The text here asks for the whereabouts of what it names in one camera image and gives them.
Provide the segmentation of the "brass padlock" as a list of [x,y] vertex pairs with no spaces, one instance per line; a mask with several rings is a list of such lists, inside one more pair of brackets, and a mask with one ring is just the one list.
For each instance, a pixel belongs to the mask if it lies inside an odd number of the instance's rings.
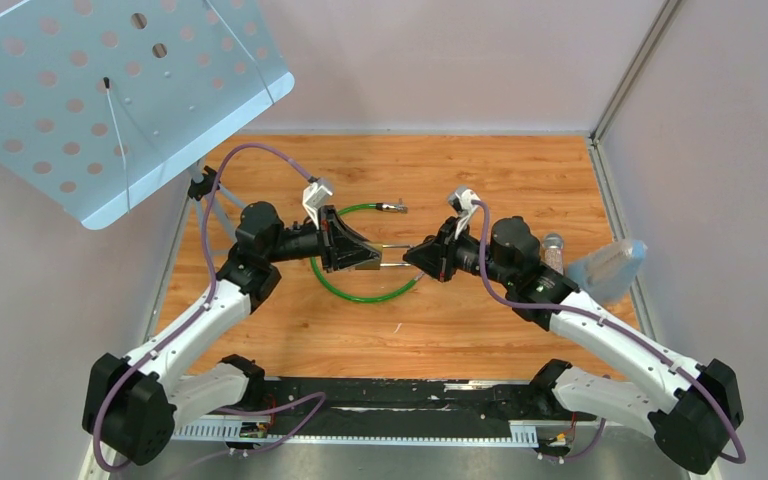
[[411,248],[412,244],[405,243],[382,243],[375,244],[378,250],[377,256],[357,267],[358,270],[387,270],[412,268],[413,265],[403,259],[403,255]]

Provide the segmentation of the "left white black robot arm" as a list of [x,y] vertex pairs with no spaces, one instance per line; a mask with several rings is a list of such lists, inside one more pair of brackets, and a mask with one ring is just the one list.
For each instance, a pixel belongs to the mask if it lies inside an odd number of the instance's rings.
[[121,469],[105,460],[105,447],[122,455],[126,465],[145,465],[166,447],[175,427],[225,406],[253,413],[264,405],[266,386],[239,356],[206,374],[185,374],[221,335],[269,298],[281,280],[277,263],[317,258],[333,272],[380,262],[380,246],[349,227],[334,206],[318,208],[315,216],[287,227],[272,204],[246,206],[227,260],[210,272],[198,301],[125,356],[106,353],[95,361],[82,427],[92,437],[101,469]]

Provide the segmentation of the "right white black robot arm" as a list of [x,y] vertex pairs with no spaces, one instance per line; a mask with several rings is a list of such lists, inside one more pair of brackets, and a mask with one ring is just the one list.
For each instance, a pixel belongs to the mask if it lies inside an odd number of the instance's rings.
[[448,218],[404,260],[440,282],[463,271],[481,278],[498,302],[541,329],[566,338],[624,375],[622,382],[551,360],[534,377],[531,403],[544,417],[563,410],[621,424],[654,440],[683,469],[704,475],[723,459],[747,460],[737,435],[744,420],[734,369],[702,364],[619,320],[541,259],[540,242],[519,217],[483,227],[479,238]]

